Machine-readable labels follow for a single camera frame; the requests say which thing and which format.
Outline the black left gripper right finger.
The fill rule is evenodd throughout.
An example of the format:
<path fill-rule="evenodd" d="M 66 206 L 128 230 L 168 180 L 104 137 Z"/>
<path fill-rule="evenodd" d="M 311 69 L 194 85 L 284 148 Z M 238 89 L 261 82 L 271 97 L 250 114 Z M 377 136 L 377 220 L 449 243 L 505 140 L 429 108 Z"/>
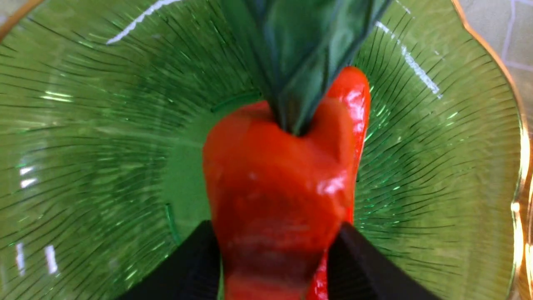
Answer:
<path fill-rule="evenodd" d="M 439 297 L 381 254 L 344 222 L 328 249 L 330 300 L 438 300 Z"/>

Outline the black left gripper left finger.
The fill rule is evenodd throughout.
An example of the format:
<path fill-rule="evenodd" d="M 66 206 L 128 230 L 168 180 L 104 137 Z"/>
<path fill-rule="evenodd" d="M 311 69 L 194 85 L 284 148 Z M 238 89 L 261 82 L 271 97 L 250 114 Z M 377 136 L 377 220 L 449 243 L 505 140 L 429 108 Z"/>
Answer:
<path fill-rule="evenodd" d="M 216 300 L 220 251 L 210 220 L 202 221 L 183 243 L 120 300 Z"/>

